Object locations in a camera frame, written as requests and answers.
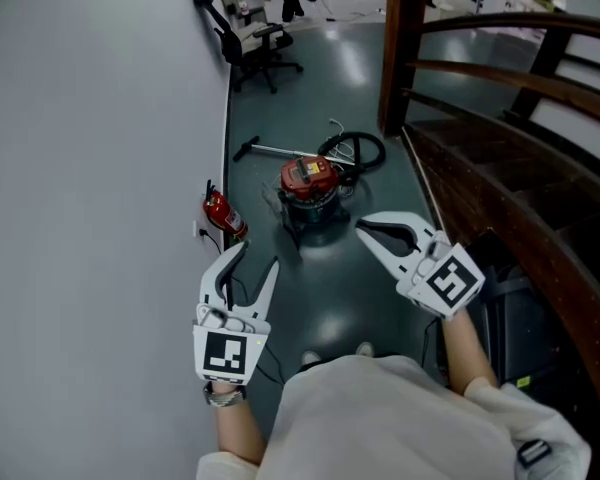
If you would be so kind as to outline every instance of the white sleeve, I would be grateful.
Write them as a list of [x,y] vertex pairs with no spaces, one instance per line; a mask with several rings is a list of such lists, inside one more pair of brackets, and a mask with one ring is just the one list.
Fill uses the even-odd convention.
[[229,452],[205,455],[198,462],[196,480],[255,480],[258,468]]
[[511,384],[496,389],[485,378],[474,379],[464,396],[506,426],[514,444],[542,439],[569,470],[569,478],[586,478],[591,448],[558,411],[534,402]]

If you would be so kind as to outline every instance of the floor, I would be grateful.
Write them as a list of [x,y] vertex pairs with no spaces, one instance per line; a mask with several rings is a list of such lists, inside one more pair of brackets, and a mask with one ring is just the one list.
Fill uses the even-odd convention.
[[[273,74],[278,93],[272,95],[262,77],[245,83],[231,95],[229,156],[255,135],[262,144],[315,151],[327,136],[339,131],[330,118],[347,130],[379,135],[376,113],[380,92],[384,24],[339,24],[293,33],[286,60],[305,71]],[[530,54],[511,48],[491,34],[458,31],[430,34],[423,58],[488,62],[502,66],[530,65]],[[497,115],[509,107],[515,91],[468,77],[421,72],[415,88],[454,103]],[[439,115],[413,104],[411,119]],[[354,195],[345,200],[352,220],[380,210],[413,211],[430,219],[423,192],[403,145],[385,141],[386,163],[367,173]],[[263,200],[263,184],[276,181],[284,157],[246,155],[228,167],[228,197],[249,224],[251,246],[236,277],[249,291],[273,256],[281,262],[280,277],[269,313],[273,332],[269,344],[282,362],[285,378],[300,367],[301,355],[311,349],[323,357],[350,354],[365,340],[378,352],[397,352],[419,358],[429,314],[416,309],[395,292],[395,281],[355,236],[351,224],[334,224],[305,237],[300,251],[278,225]],[[239,288],[235,287],[241,302]],[[435,337],[431,336],[425,369],[436,375]],[[260,365],[274,375],[276,364],[264,353]],[[256,417],[268,434],[275,418],[280,389],[259,372],[250,384]]]
[[[305,11],[304,18],[295,18],[289,30],[301,30],[322,26],[327,19],[343,23],[384,23],[387,0],[301,0]],[[425,21],[452,18],[473,13],[476,4],[471,0],[433,0],[437,9],[425,9]],[[269,0],[265,3],[269,21],[280,21],[282,0]]]

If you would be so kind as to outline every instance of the dark green floor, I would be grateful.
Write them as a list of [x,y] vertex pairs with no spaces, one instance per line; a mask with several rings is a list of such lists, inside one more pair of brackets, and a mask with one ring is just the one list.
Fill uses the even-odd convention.
[[[254,135],[263,144],[315,151],[325,138],[339,131],[329,118],[347,130],[379,135],[376,126],[382,72],[384,25],[334,25],[293,34],[294,44],[284,51],[285,60],[300,62],[305,71],[278,71],[279,91],[271,95],[262,77],[232,93],[229,153]],[[490,36],[481,41],[470,33],[431,35],[423,44],[423,58],[447,58],[487,62],[497,51]],[[513,50],[512,63],[530,62]],[[498,55],[500,65],[507,65]],[[467,77],[418,74],[415,88],[451,102],[479,107],[497,114],[508,107],[515,92]],[[413,106],[410,118],[432,114]],[[408,210],[430,220],[423,192],[410,159],[397,140],[386,141],[387,161],[366,174],[354,196],[344,201],[352,221],[381,210]],[[397,352],[419,360],[423,331],[431,316],[410,305],[395,292],[396,282],[356,238],[353,224],[334,224],[303,239],[298,253],[288,235],[261,197],[263,183],[271,184],[285,162],[282,157],[253,153],[228,164],[228,195],[249,224],[251,246],[236,277],[249,290],[256,285],[269,260],[277,255],[281,269],[269,312],[273,331],[269,345],[280,358],[286,378],[300,367],[305,350],[323,357],[353,353],[362,341],[376,351]],[[431,336],[425,368],[435,373],[435,338]],[[260,365],[270,374],[275,363],[265,353]],[[250,385],[256,417],[268,435],[277,410],[280,389],[259,372]]]

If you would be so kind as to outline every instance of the shoe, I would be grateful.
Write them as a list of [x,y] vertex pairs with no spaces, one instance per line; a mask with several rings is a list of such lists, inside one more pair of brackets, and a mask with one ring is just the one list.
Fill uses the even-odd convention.
[[320,356],[313,350],[307,350],[304,354],[302,354],[302,366],[319,363],[320,361],[322,361],[322,359],[320,359]]
[[356,349],[357,356],[365,356],[365,357],[375,357],[375,350],[373,350],[373,345],[368,341],[364,341],[358,345]]

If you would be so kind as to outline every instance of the vacuum hose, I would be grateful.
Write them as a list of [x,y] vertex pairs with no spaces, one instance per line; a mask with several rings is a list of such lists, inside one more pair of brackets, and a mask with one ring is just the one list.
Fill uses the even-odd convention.
[[[329,154],[329,151],[335,148],[338,144],[349,139],[353,141],[353,162],[355,165],[353,167],[345,168],[339,174],[340,184],[345,186],[353,185],[360,174],[368,169],[379,166],[387,158],[387,151],[385,150],[382,141],[375,135],[365,132],[342,132],[338,135],[334,135],[322,143],[318,149],[318,154],[326,156]],[[375,146],[378,148],[378,155],[373,160],[368,162],[362,161],[362,156],[360,154],[360,139],[368,140],[375,144]]]

